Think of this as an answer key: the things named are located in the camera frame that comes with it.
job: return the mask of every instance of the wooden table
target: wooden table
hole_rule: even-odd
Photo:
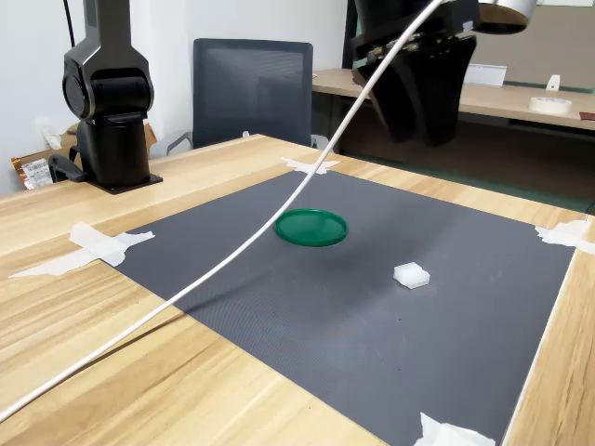
[[[4,409],[163,300],[100,261],[6,279],[76,249],[83,221],[116,235],[290,169],[320,152],[250,137],[152,162],[164,182],[111,196],[69,181],[0,201]],[[339,155],[334,170],[545,227],[576,212]],[[595,256],[576,252],[509,444],[595,444]],[[0,425],[5,444],[379,444],[373,435],[176,308]]]
[[[312,81],[313,91],[329,95],[357,98],[362,88],[353,83],[350,70],[325,70],[316,72]],[[529,110],[534,97],[568,99],[573,102],[571,111],[564,115],[549,115]],[[565,127],[595,130],[595,121],[582,121],[579,112],[595,112],[595,95],[546,91],[526,86],[463,85],[459,110],[466,113],[518,119],[534,123],[563,125]]]

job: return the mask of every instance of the chair backrest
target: chair backrest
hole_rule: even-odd
[[[295,42],[195,40],[193,146],[245,131],[310,146],[312,54]]]

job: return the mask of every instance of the white cable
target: white cable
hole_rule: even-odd
[[[137,321],[133,325],[130,325],[122,333],[120,333],[118,336],[116,336],[114,339],[112,339],[105,345],[103,345],[100,348],[98,348],[97,350],[95,350],[93,353],[85,356],[80,361],[78,361],[76,364],[70,366],[68,369],[66,369],[64,372],[62,372],[61,374],[54,376],[52,379],[47,381],[45,384],[38,387],[36,390],[34,390],[30,394],[26,395],[25,397],[21,398],[20,400],[15,402],[13,405],[11,405],[7,409],[5,409],[2,413],[0,413],[0,423],[5,421],[13,413],[15,413],[15,412],[19,411],[20,409],[22,409],[23,407],[25,407],[31,401],[35,400],[39,396],[46,393],[53,386],[59,384],[64,379],[68,378],[71,374],[74,374],[81,368],[85,367],[87,364],[89,364],[94,359],[96,359],[99,355],[101,355],[102,353],[107,351],[109,348],[113,347],[115,344],[117,344],[122,339],[124,339],[125,337],[130,335],[132,332],[136,331],[141,325],[145,324],[146,322],[150,321],[152,318],[157,316],[164,309],[174,305],[183,296],[185,296],[187,293],[192,291],[198,285],[200,285],[203,282],[206,282],[213,275],[215,275],[217,272],[219,272],[221,269],[223,269],[226,265],[228,265],[232,260],[234,260],[238,255],[240,255],[248,246],[250,246],[258,237],[260,237],[265,232],[265,230],[270,228],[271,225],[277,220],[277,218],[279,218],[279,216],[283,212],[285,212],[285,210],[291,205],[291,203],[296,199],[296,197],[303,191],[303,189],[306,187],[306,185],[310,182],[311,178],[314,176],[314,174],[316,173],[316,171],[318,170],[318,168],[321,166],[324,159],[326,158],[326,155],[328,155],[328,153],[335,147],[335,144],[337,144],[338,139],[341,138],[341,135],[343,135],[343,132],[345,131],[345,128],[347,127],[347,125],[350,123],[351,118],[353,118],[353,115],[359,110],[360,106],[362,105],[362,103],[365,101],[368,94],[372,90],[372,87],[376,84],[378,78],[387,69],[387,67],[392,62],[392,60],[397,55],[397,53],[399,52],[401,47],[404,45],[404,43],[407,41],[407,39],[417,30],[419,25],[421,25],[428,18],[428,16],[432,12],[434,12],[434,10],[440,5],[440,3],[442,1],[443,0],[432,0],[431,3],[421,12],[421,14],[419,14],[419,16],[403,32],[403,35],[401,35],[401,37],[399,37],[399,40],[397,40],[394,47],[390,50],[389,54],[385,57],[384,60],[382,60],[382,63],[380,63],[380,65],[378,66],[378,68],[376,69],[374,74],[372,74],[372,77],[370,78],[370,80],[368,81],[366,86],[364,87],[364,90],[362,91],[360,96],[355,100],[355,103],[350,108],[349,112],[347,113],[347,116],[345,116],[345,119],[343,119],[343,122],[338,127],[337,132],[335,133],[335,135],[333,136],[331,141],[328,143],[328,146],[326,146],[326,149],[321,153],[320,157],[318,158],[318,161],[316,161],[316,165],[314,166],[314,168],[306,175],[306,177],[299,184],[299,186],[297,186],[297,189],[294,191],[294,193],[291,194],[291,196],[287,199],[287,201],[284,203],[284,205],[281,206],[277,212],[275,212],[275,214],[269,219],[269,221],[267,221],[262,226],[262,228],[260,228],[252,237],[250,237],[248,240],[246,240],[239,248],[237,248],[235,251],[233,251],[226,259],[224,259],[221,263],[219,263],[213,269],[208,271],[203,277],[198,279],[196,282],[188,285],[182,291],[180,291],[179,293],[174,295],[172,298],[170,298],[169,300],[164,302],[162,305],[160,305],[159,307],[154,309],[152,312],[147,314],[141,320]]]

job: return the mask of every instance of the gray mat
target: gray mat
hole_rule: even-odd
[[[303,177],[142,227],[155,238],[117,269],[169,298]],[[500,442],[573,249],[542,243],[530,225],[335,172],[315,176],[295,207],[340,214],[347,239],[307,248],[270,230],[178,307],[390,444],[421,437],[420,412]],[[392,279],[411,261],[430,285]]]

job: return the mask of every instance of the tape roll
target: tape roll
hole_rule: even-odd
[[[573,102],[558,98],[531,98],[529,110],[545,114],[566,114],[570,111]]]

